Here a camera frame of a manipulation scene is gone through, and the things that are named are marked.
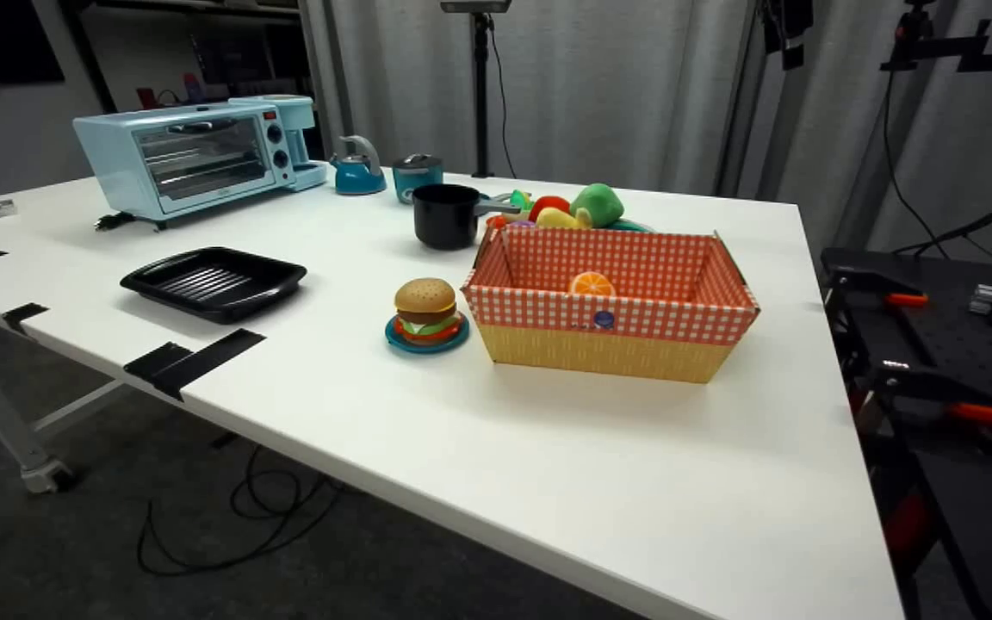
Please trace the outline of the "green plush toy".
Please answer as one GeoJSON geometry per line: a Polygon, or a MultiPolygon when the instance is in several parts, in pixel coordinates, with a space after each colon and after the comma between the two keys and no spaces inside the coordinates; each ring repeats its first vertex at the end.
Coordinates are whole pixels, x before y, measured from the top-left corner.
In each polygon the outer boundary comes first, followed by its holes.
{"type": "Polygon", "coordinates": [[[624,218],[624,199],[606,183],[587,183],[574,199],[573,212],[587,228],[613,228],[624,218]]]}

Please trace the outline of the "red tomato plush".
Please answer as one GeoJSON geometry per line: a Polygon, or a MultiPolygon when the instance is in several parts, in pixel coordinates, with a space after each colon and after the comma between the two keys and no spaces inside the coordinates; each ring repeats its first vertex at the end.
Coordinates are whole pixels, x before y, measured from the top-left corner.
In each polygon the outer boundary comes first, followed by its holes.
{"type": "Polygon", "coordinates": [[[563,195],[536,195],[525,220],[536,220],[545,210],[573,212],[573,202],[563,195]]]}

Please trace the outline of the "black baking tray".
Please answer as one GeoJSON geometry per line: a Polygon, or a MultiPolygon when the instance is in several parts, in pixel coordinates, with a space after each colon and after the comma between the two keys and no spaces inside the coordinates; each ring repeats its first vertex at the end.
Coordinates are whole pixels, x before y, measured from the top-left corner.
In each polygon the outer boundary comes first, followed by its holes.
{"type": "Polygon", "coordinates": [[[237,322],[290,300],[304,276],[296,263],[212,244],[141,264],[120,287],[212,322],[237,322]]]}

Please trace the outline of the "small teal plate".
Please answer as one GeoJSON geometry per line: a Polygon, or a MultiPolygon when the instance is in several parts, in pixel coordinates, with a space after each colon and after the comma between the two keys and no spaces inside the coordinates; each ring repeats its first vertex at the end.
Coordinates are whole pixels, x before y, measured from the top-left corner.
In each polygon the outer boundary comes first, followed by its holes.
{"type": "Polygon", "coordinates": [[[387,336],[389,349],[396,349],[403,354],[447,354],[447,351],[462,349],[472,336],[472,322],[462,315],[457,328],[447,336],[420,344],[420,341],[406,341],[396,331],[396,321],[387,321],[383,336],[387,336]]]}

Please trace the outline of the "light blue toaster oven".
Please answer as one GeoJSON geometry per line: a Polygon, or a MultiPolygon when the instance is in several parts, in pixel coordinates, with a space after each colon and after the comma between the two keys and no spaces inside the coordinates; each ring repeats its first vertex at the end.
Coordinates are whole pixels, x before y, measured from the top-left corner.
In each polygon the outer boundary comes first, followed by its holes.
{"type": "Polygon", "coordinates": [[[72,121],[105,202],[151,225],[322,184],[328,164],[305,145],[313,128],[313,98],[298,93],[72,121]]]}

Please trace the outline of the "orange checkered paper box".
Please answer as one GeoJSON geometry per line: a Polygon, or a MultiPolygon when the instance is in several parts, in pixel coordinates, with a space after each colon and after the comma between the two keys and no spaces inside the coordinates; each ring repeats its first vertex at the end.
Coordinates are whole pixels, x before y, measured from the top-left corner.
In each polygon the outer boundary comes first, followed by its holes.
{"type": "Polygon", "coordinates": [[[715,234],[501,228],[462,287],[499,366],[710,381],[761,305],[715,234]]]}

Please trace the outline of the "toy hamburger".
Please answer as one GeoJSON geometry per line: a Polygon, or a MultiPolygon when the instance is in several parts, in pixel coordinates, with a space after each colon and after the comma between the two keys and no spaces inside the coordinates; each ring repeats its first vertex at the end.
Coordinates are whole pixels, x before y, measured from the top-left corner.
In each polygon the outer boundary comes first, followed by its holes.
{"type": "Polygon", "coordinates": [[[457,295],[443,277],[408,277],[396,290],[391,331],[408,344],[442,344],[462,331],[457,295]]]}

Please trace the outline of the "grey curtain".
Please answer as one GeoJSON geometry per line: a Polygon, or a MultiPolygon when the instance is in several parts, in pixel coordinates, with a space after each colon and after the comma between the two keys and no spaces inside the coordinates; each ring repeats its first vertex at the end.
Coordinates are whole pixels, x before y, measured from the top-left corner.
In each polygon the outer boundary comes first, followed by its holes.
{"type": "Polygon", "coordinates": [[[512,0],[488,20],[484,128],[467,20],[442,0],[296,3],[328,129],[389,158],[786,199],[815,249],[982,220],[943,251],[992,259],[992,73],[892,73],[904,0],[813,0],[795,67],[761,52],[761,0],[512,0]]]}

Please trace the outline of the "teal toy pot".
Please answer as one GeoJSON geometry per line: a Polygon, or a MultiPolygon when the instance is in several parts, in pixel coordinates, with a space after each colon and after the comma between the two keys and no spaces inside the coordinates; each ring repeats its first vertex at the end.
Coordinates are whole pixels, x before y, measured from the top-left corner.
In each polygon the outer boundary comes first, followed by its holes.
{"type": "Polygon", "coordinates": [[[437,184],[442,178],[443,164],[428,150],[413,150],[391,164],[391,190],[400,202],[408,202],[420,184],[437,184]]]}

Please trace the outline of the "teal toy kettle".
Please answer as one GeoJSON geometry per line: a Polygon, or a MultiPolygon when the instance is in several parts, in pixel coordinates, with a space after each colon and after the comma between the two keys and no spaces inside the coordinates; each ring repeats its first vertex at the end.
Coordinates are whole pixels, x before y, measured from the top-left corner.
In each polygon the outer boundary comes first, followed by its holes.
{"type": "Polygon", "coordinates": [[[366,133],[345,133],[329,155],[333,190],[339,195],[368,195],[387,190],[383,162],[366,133]]]}

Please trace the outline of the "black pot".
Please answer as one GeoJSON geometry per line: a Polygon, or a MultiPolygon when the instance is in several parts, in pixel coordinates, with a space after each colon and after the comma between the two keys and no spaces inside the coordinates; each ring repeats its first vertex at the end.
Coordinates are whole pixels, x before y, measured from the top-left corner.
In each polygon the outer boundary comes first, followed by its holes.
{"type": "Polygon", "coordinates": [[[450,183],[430,183],[413,193],[413,234],[437,251],[472,249],[484,212],[511,212],[511,202],[450,183]]]}

